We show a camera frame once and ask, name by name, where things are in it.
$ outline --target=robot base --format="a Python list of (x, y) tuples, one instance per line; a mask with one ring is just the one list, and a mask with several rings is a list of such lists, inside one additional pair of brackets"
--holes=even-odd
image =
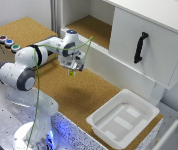
[[(13, 150), (46, 150), (46, 148), (44, 147), (43, 148), (41, 147), (38, 149), (37, 146), (34, 146), (34, 147), (32, 146), (31, 148), (29, 146), (29, 148), (27, 148), (27, 142), (24, 141), (24, 137), (26, 136), (27, 132), (32, 127), (32, 125), (33, 125), (33, 122), (24, 124), (15, 132), (15, 135), (13, 138)], [(56, 133), (54, 133), (54, 139), (52, 141), (56, 149), (58, 142), (59, 142), (59, 138), (56, 135)]]

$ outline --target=white container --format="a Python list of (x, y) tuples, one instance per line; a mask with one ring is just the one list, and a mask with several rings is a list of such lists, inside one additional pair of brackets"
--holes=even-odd
[(94, 133), (115, 149), (125, 149), (158, 115), (159, 109), (122, 90), (87, 118)]

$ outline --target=shelf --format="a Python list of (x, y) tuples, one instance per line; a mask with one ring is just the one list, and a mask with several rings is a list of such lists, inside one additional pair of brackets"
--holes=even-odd
[(66, 26), (71, 30), (77, 31), (80, 35), (90, 38), (106, 49), (109, 49), (112, 26), (104, 23), (92, 16), (87, 16)]

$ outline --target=brown table surface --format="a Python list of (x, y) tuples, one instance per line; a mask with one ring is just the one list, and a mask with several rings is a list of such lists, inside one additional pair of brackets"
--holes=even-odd
[[(25, 17), (0, 27), (0, 35), (7, 35), (16, 44), (25, 47), (57, 34)], [(40, 68), (39, 74), (40, 89), (58, 102), (59, 111), (108, 149), (112, 149), (93, 133), (86, 118), (120, 92), (120, 89), (87, 69), (71, 77), (57, 60)], [(134, 150), (161, 119), (162, 115), (159, 114), (126, 150)]]

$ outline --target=cabinet handle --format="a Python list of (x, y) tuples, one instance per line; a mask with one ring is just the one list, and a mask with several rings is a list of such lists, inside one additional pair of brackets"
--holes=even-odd
[(137, 64), (138, 62), (140, 62), (142, 60), (142, 57), (140, 57), (140, 53), (142, 50), (142, 46), (143, 46), (143, 40), (146, 39), (149, 35), (145, 32), (142, 32), (142, 36), (140, 37), (139, 41), (138, 41), (138, 45), (137, 45), (137, 49), (136, 49), (136, 54), (134, 57), (134, 63)]

